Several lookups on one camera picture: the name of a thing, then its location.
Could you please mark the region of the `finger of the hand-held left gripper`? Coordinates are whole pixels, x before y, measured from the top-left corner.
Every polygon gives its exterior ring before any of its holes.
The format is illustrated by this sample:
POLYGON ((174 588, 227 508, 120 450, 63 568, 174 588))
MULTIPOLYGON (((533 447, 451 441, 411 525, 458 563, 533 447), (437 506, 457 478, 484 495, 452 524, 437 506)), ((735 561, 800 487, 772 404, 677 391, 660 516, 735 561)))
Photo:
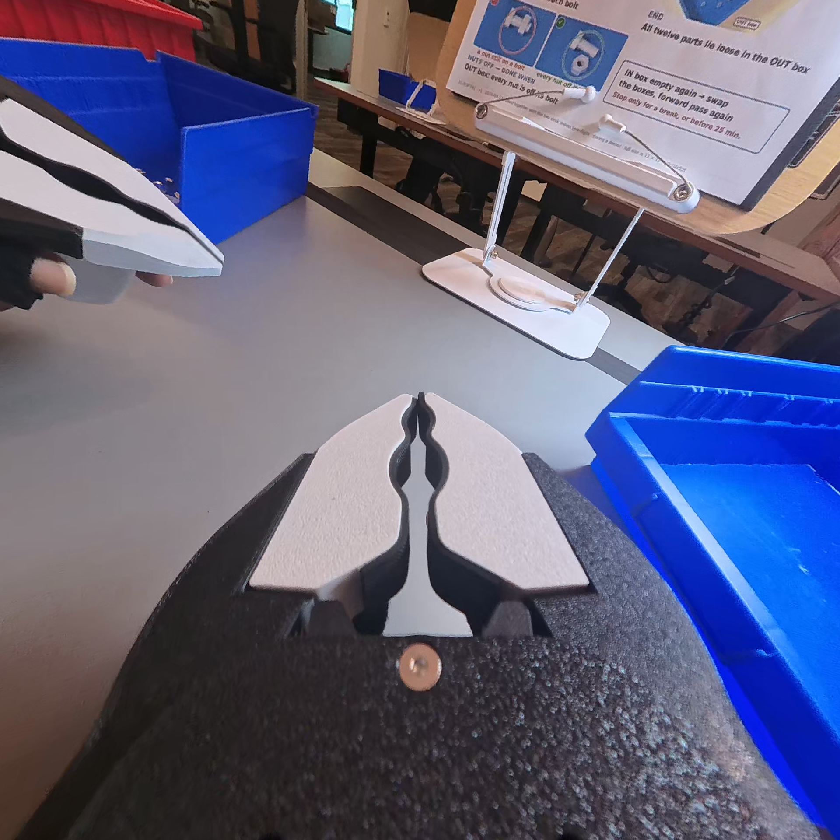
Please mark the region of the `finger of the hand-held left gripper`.
POLYGON ((3 158, 17 158, 36 165, 79 193, 192 230, 221 253, 157 186, 84 131, 78 137, 13 100, 2 101, 1 127, 1 163, 3 158))
POLYGON ((118 300, 138 271, 173 277, 218 277, 224 257, 193 231, 150 220, 85 195, 34 164, 1 163, 2 237, 66 258, 77 276, 70 300, 118 300))

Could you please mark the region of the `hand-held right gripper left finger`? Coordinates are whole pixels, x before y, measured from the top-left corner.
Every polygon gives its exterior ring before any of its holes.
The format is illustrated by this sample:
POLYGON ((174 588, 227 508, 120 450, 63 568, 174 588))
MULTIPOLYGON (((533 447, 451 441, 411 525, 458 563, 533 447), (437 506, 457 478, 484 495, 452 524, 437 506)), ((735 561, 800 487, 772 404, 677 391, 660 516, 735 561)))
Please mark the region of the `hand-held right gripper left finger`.
POLYGON ((402 394, 331 436, 312 457, 248 579, 257 590, 385 610, 407 575, 406 478, 416 398, 402 394))

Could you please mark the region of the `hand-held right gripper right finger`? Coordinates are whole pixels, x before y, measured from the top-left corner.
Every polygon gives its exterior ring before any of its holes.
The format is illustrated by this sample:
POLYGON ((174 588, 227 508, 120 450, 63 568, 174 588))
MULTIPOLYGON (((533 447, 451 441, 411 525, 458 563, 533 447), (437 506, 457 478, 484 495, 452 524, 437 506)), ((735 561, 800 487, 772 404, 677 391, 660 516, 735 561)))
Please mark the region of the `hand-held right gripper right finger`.
POLYGON ((436 594, 460 612, 582 592, 590 580, 523 453, 488 423, 421 394, 427 569, 436 594))

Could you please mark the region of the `blue plastic bin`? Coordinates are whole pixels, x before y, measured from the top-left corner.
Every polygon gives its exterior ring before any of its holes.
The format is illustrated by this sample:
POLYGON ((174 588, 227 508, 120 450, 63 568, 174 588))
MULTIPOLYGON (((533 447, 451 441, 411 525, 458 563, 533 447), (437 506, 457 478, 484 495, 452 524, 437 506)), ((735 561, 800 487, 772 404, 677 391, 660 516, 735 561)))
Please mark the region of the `blue plastic bin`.
POLYGON ((436 102, 436 88, 426 82, 420 83, 410 76, 385 68, 378 69, 378 95, 406 106, 411 100, 411 108, 429 112, 436 102))
POLYGON ((216 245, 307 188, 319 108, 193 61, 138 49, 1 40, 2 77, 74 119, 216 245))
POLYGON ((673 345, 586 438, 765 760, 838 838, 838 368, 673 345))

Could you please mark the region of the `person's left hand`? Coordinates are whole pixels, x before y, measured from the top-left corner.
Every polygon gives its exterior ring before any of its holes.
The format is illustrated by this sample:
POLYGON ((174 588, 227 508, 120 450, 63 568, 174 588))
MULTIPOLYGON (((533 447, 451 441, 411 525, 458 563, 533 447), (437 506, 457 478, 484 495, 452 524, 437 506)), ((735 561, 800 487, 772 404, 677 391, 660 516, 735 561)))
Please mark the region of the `person's left hand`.
MULTIPOLYGON (((34 258, 24 276, 28 289, 41 297, 69 298, 77 288, 77 278, 73 269, 54 255, 34 258)), ((174 282, 172 276, 150 272, 137 271, 135 276, 147 285, 157 288, 171 286, 174 282)), ((11 308, 15 308, 15 305, 2 299, 1 312, 11 308)))

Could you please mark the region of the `red plastic bin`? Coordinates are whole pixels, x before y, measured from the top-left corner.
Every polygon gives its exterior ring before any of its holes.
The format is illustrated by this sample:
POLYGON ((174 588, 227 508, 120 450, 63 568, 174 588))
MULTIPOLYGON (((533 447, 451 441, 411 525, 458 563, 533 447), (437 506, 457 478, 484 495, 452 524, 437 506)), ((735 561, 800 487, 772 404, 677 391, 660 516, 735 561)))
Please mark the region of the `red plastic bin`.
POLYGON ((1 36, 139 50, 195 59, 203 22, 157 1, 2 1, 1 36))

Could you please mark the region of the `white document stand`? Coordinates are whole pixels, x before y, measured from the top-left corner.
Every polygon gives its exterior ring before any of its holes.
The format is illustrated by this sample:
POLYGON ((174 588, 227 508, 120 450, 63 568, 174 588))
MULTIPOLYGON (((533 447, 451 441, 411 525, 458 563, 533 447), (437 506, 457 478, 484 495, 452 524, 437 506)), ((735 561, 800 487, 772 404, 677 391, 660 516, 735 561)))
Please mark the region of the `white document stand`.
POLYGON ((626 205, 631 220, 626 224, 618 245, 623 245, 646 212, 709 237, 735 235, 759 228, 800 205, 833 168, 831 154, 835 153, 835 147, 831 146, 831 142, 838 138, 837 127, 817 141, 815 148, 805 157, 805 162, 785 168, 751 209, 741 209, 712 196, 701 196, 691 212, 678 213, 568 167, 543 161, 513 144, 506 145, 495 140, 478 132, 468 121, 471 103, 446 88, 467 15, 474 3, 457 2, 455 6, 437 66, 437 100, 446 120, 457 130, 467 133, 473 140, 501 148, 503 155, 497 201, 483 250, 467 248, 438 259, 427 264, 423 274, 435 285, 540 341, 551 350, 575 360, 589 359, 605 336, 610 319, 593 302, 593 290, 571 293, 558 289, 537 278, 531 271, 515 267, 501 257, 497 246, 501 207, 518 160, 530 162, 567 182, 600 193, 602 200, 610 199, 626 205))

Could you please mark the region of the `wooden office desk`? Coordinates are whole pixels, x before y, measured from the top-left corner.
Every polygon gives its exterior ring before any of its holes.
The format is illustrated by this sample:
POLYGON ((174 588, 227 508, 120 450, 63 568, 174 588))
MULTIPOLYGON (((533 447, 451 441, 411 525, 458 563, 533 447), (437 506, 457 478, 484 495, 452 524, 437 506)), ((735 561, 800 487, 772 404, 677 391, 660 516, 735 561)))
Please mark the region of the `wooden office desk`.
MULTIPOLYGON (((400 192, 419 201, 422 189, 442 211, 438 182, 431 172, 448 175, 459 187, 458 210, 451 217, 461 226, 484 234, 488 197, 501 173, 501 151, 457 136, 453 130, 425 124, 419 113, 404 112, 389 100, 373 102, 338 82, 314 81, 335 93, 337 121, 362 138, 360 171, 372 175, 378 144, 409 154, 419 173, 409 172, 400 192)), ((541 247, 548 248, 552 223, 569 232, 588 234, 573 269, 557 276, 587 291, 595 275, 583 272, 599 246, 610 256, 630 215, 618 213, 602 196, 571 184, 556 184, 535 165, 518 160, 501 210, 498 243, 535 266, 549 268, 541 247)), ((598 299, 650 326, 661 327, 683 343, 741 353, 838 364, 838 279, 827 264, 761 233, 709 237, 688 231, 646 212, 620 245, 623 263, 609 268, 612 283, 603 280, 598 299), (672 290, 685 278, 706 290, 680 318, 645 317, 643 302, 627 288, 641 271, 653 289, 672 290)))

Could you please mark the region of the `printed instruction sheet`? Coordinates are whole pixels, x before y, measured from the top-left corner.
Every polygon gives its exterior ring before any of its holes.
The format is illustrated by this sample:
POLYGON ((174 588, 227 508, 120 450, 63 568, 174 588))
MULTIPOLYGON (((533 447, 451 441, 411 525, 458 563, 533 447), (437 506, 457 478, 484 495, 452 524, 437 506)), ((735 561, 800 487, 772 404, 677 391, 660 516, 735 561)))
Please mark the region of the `printed instruction sheet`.
POLYGON ((839 2, 475 2, 475 129, 687 214, 751 209, 838 104, 839 2))

